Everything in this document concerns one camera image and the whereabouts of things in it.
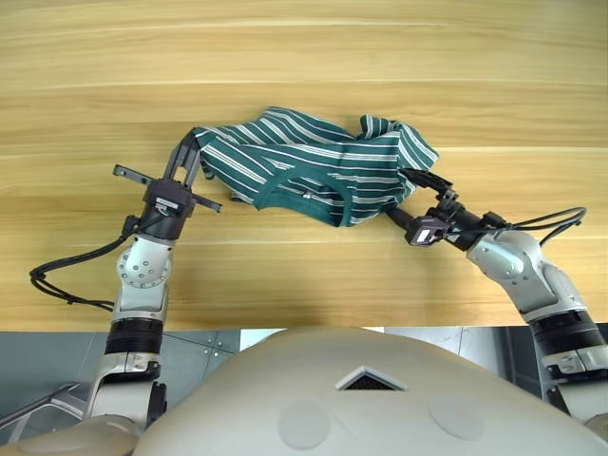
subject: green striped shirt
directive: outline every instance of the green striped shirt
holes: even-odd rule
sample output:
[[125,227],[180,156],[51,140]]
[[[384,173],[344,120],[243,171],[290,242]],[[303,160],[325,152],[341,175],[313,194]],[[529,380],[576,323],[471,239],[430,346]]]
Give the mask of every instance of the green striped shirt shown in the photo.
[[397,171],[438,159],[413,127],[366,115],[354,137],[340,126],[270,107],[256,121],[197,127],[208,178],[257,209],[279,206],[333,226],[353,226],[401,203],[415,185]]

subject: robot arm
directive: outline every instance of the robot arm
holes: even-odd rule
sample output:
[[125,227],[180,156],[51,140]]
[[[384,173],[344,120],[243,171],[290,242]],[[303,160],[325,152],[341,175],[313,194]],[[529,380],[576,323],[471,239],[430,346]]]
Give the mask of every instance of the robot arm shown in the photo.
[[[190,134],[176,147],[164,175],[154,180],[117,165],[114,175],[146,185],[143,227],[121,253],[116,271],[122,283],[111,319],[105,353],[93,381],[85,418],[121,415],[143,432],[166,410],[161,373],[162,329],[167,311],[171,256],[181,229],[196,204],[219,212],[221,206],[192,192],[200,166],[196,139]],[[184,182],[175,180],[185,168]]]
[[[456,201],[458,195],[447,180],[429,172],[403,173],[439,193],[438,205],[424,217],[414,218],[401,209],[389,212],[406,230],[408,243],[429,246],[445,239],[465,251],[469,260],[503,287],[530,326],[543,366],[559,381],[549,391],[552,402],[560,402],[563,409],[565,404],[565,411],[583,423],[601,415],[608,421],[608,345],[568,275],[524,231],[510,229],[513,225],[496,214],[479,218],[468,212]],[[581,208],[575,210],[584,214]]]

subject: wooden table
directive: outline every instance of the wooden table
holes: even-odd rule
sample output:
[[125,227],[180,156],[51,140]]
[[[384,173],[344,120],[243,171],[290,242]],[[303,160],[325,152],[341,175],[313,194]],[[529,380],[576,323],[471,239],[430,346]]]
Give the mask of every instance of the wooden table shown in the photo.
[[[0,330],[106,330],[108,315],[36,292],[33,266],[118,235],[193,125],[268,105],[357,129],[415,125],[434,171],[478,214],[589,215],[545,252],[608,321],[608,46],[603,0],[4,0],[0,4]],[[335,229],[197,191],[180,239],[168,328],[510,325],[504,292],[451,246],[408,247],[386,217]],[[406,203],[422,213],[429,191]],[[112,299],[114,255],[52,275]]]

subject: black cable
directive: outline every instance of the black cable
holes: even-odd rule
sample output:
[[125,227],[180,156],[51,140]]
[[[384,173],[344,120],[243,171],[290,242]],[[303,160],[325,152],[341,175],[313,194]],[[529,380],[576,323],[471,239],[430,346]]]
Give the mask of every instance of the black cable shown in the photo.
[[127,239],[129,239],[132,235],[137,234],[141,230],[145,228],[149,228],[150,226],[158,223],[164,218],[163,215],[159,214],[158,217],[151,219],[148,223],[144,225],[139,225],[139,219],[135,216],[129,216],[124,221],[123,232],[122,234],[114,241],[106,244],[99,249],[95,249],[91,252],[87,252],[85,254],[77,255],[77,256],[68,256],[66,258],[55,259],[53,261],[49,261],[48,263],[41,264],[37,268],[32,269],[29,272],[29,281],[31,284],[36,287],[41,292],[51,295],[53,297],[57,297],[67,302],[67,304],[86,304],[89,306],[97,307],[98,309],[103,309],[105,311],[112,312],[114,303],[112,301],[104,301],[104,300],[91,300],[85,299],[83,297],[76,296],[74,294],[70,294],[59,287],[52,285],[47,282],[47,273],[50,271],[54,271],[56,269],[65,268],[67,266],[72,266],[74,264],[82,263],[84,261],[89,261],[91,259],[101,257],[105,254],[112,252],[114,249],[123,244]]
[[[555,219],[557,217],[562,217],[562,216],[566,216],[568,214],[573,214],[573,213],[574,213],[574,215],[570,216],[568,218],[562,218],[560,220],[556,220],[551,223],[545,223],[543,225],[536,224],[541,221],[547,221],[550,219]],[[505,226],[500,227],[500,228],[480,228],[480,229],[476,229],[476,230],[451,231],[447,235],[448,236],[450,236],[452,234],[487,235],[487,234],[498,234],[498,233],[502,233],[504,231],[511,231],[511,230],[513,230],[513,231],[539,231],[539,230],[548,230],[550,228],[554,228],[554,230],[551,233],[549,233],[547,236],[545,236],[541,240],[540,244],[543,245],[551,238],[554,238],[555,236],[559,235],[560,233],[563,233],[564,231],[566,231],[568,228],[570,228],[574,225],[580,225],[580,222],[586,213],[587,213],[587,209],[584,207],[580,207],[580,206],[572,207],[570,209],[565,209],[563,211],[559,211],[559,212],[556,212],[553,214],[548,214],[546,216],[542,216],[542,217],[538,217],[538,218],[532,218],[530,220],[520,221],[518,223],[507,223]]]

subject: vent grille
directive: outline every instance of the vent grille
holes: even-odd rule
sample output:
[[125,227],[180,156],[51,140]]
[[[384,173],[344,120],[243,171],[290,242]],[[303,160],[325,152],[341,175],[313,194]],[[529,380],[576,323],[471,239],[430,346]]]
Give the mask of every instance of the vent grille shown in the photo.
[[335,385],[337,390],[405,391],[408,388],[382,372],[361,366]]

